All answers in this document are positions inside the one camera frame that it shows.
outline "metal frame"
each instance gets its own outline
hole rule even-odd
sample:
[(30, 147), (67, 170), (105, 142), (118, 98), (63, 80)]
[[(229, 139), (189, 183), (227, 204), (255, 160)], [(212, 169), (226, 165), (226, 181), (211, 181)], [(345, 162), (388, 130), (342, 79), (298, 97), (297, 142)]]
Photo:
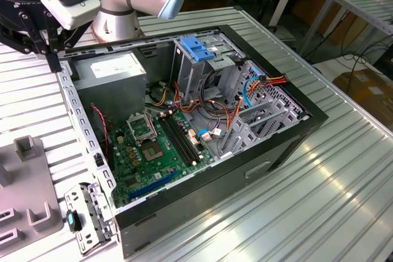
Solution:
[[(340, 19), (347, 11), (354, 13), (385, 34), (393, 34), (393, 25), (391, 22), (391, 15), (393, 15), (393, 0), (326, 0), (321, 11), (314, 20), (314, 23), (308, 30), (302, 45), (300, 46), (298, 51), (299, 55), (305, 53), (305, 50), (308, 47), (311, 39), (315, 35), (333, 3), (341, 5), (342, 8), (339, 11), (337, 17), (332, 21), (332, 24), (330, 24), (329, 28), (325, 32), (325, 35), (327, 35), (336, 27)], [(367, 37), (369, 38), (373, 36), (375, 32), (375, 30), (371, 31)]]

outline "green motherboard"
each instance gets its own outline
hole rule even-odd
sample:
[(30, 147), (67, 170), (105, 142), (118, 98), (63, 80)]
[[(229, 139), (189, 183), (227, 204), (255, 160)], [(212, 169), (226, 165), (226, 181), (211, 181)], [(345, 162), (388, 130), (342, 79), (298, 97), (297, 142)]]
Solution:
[[(183, 131), (187, 132), (188, 129), (193, 129), (182, 113), (176, 112), (171, 118), (178, 125), (182, 125), (180, 128)], [(117, 186), (112, 196), (116, 207), (127, 205), (135, 198), (147, 195), (153, 190), (213, 162), (212, 154), (203, 142), (192, 146), (191, 153), (198, 155), (198, 162), (193, 161), (190, 164), (184, 161), (181, 157), (184, 158), (184, 151), (182, 151), (183, 154), (179, 153), (174, 147), (173, 137), (171, 140), (171, 136), (165, 132), (165, 130), (168, 131), (168, 127), (164, 128), (161, 125), (163, 122), (158, 118), (153, 118), (152, 122), (157, 132), (157, 139), (155, 141), (146, 140), (139, 146), (127, 125), (109, 133), (114, 143), (114, 170), (112, 173)], [(138, 133), (141, 130), (148, 132), (149, 128), (143, 126), (143, 120), (138, 120), (138, 123), (132, 126), (138, 130)]]

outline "grooved metal surface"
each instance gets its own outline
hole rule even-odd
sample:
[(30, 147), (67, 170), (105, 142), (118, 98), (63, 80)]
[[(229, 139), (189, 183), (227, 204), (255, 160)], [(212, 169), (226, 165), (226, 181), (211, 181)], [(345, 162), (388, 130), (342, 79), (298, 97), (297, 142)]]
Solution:
[(388, 35), (393, 34), (393, 0), (334, 0)]
[[(393, 250), (390, 131), (242, 11), (221, 8), (181, 13), (173, 21), (139, 21), (148, 36), (231, 25), (329, 119), (279, 169), (129, 261), (384, 261)], [(80, 44), (92, 43), (87, 33)], [(0, 79), (0, 118), (14, 118), (11, 130), (0, 131), (0, 144), (25, 134), (42, 138), (64, 217), (63, 194), (90, 175), (56, 77), (45, 61), (0, 46)], [(68, 226), (4, 261), (59, 257), (82, 259)], [(86, 258), (121, 259), (115, 242)]]

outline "red wire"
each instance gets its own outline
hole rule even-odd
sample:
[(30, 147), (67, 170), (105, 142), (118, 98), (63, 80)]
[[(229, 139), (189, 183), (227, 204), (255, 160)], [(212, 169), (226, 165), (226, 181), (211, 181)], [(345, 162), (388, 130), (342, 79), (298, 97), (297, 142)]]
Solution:
[(91, 107), (99, 114), (99, 116), (101, 117), (101, 121), (103, 122), (104, 134), (105, 134), (105, 146), (106, 146), (105, 157), (108, 158), (108, 145), (109, 145), (109, 142), (108, 142), (108, 132), (106, 131), (106, 123), (105, 123), (104, 115), (103, 115), (103, 113), (101, 113), (101, 111), (97, 107), (95, 107), (95, 106), (91, 106)]

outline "metal bracket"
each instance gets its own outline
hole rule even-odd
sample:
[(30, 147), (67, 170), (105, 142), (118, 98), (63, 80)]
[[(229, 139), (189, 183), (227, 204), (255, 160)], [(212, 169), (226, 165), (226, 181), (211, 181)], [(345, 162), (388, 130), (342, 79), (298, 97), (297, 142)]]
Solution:
[(98, 183), (78, 184), (64, 198), (67, 208), (79, 216), (82, 229), (76, 233), (76, 241), (83, 256), (110, 241), (111, 236), (117, 233), (111, 210)]
[(45, 44), (45, 41), (42, 39), (40, 32), (37, 29), (37, 26), (34, 24), (31, 16), (23, 9), (19, 11), (18, 15), (29, 37), (33, 41), (34, 46), (36, 47), (36, 50), (34, 52), (46, 55), (48, 53), (48, 48)]

